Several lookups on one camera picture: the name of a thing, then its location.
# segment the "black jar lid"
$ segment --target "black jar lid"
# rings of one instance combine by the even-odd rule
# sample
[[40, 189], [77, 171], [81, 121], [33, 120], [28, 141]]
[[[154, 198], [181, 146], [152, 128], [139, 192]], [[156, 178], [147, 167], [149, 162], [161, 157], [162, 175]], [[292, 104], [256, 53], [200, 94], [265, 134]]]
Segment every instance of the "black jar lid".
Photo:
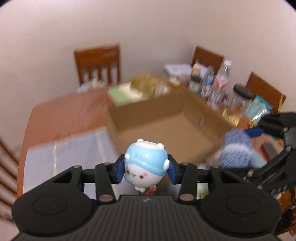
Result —
[[201, 83], [201, 78], [199, 76], [191, 76], [191, 80], [195, 83]]
[[245, 99], [252, 99], [254, 94], [252, 91], [250, 91], [249, 89], [247, 89], [246, 87], [240, 85], [240, 84], [235, 84], [233, 87], [233, 90], [235, 93], [237, 93], [238, 95], [244, 97]]

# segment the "package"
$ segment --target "package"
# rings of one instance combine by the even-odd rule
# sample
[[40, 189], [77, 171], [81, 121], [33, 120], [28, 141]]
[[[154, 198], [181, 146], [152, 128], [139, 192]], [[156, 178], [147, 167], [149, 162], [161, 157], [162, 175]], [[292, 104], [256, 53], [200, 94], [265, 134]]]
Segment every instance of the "package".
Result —
[[250, 121], [257, 124], [262, 116], [268, 114], [272, 108], [272, 105], [270, 105], [266, 100], [264, 100], [261, 96], [256, 95], [245, 114]]
[[190, 64], [166, 64], [163, 68], [169, 76], [178, 77], [180, 75], [190, 76], [192, 66]]
[[169, 77], [164, 74], [140, 74], [131, 78], [131, 88], [142, 91], [150, 97], [160, 96], [168, 91]]

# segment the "white tablecloth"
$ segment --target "white tablecloth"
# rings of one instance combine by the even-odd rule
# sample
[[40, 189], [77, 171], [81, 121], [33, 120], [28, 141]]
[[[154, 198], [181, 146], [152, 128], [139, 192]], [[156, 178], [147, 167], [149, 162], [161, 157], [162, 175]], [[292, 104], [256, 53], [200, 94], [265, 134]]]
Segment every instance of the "white tablecloth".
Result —
[[[24, 193], [73, 165], [92, 169], [103, 162], [114, 163], [117, 158], [105, 127], [30, 148], [25, 162]], [[122, 194], [138, 195], [133, 185], [127, 184], [124, 179], [119, 185], [112, 184], [112, 187], [117, 199]], [[84, 193], [95, 199], [95, 184], [86, 183]]]

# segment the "white wall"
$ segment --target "white wall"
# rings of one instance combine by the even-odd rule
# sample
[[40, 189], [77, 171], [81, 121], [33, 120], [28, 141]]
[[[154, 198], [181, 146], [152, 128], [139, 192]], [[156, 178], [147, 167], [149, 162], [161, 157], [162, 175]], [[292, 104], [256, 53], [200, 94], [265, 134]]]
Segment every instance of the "white wall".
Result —
[[21, 143], [32, 107], [73, 92], [73, 51], [121, 42], [122, 77], [189, 63], [202, 45], [251, 71], [296, 110], [296, 13], [283, 0], [11, 0], [0, 8], [0, 134]]

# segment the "plastic water bottle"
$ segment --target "plastic water bottle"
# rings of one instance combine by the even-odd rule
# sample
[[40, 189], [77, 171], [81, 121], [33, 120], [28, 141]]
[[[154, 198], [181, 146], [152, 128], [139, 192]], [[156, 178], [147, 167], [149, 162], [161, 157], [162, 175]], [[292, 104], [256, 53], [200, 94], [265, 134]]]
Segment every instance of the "plastic water bottle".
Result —
[[229, 82], [229, 68], [231, 61], [226, 59], [220, 67], [216, 79], [214, 81], [213, 90], [208, 100], [208, 105], [213, 109], [218, 109], [218, 105], [221, 103], [225, 94], [228, 82]]
[[207, 69], [207, 73], [205, 74], [202, 81], [202, 87], [201, 87], [201, 93], [200, 93], [202, 98], [209, 97], [212, 86], [214, 84], [213, 82], [214, 82], [214, 67], [209, 66]]

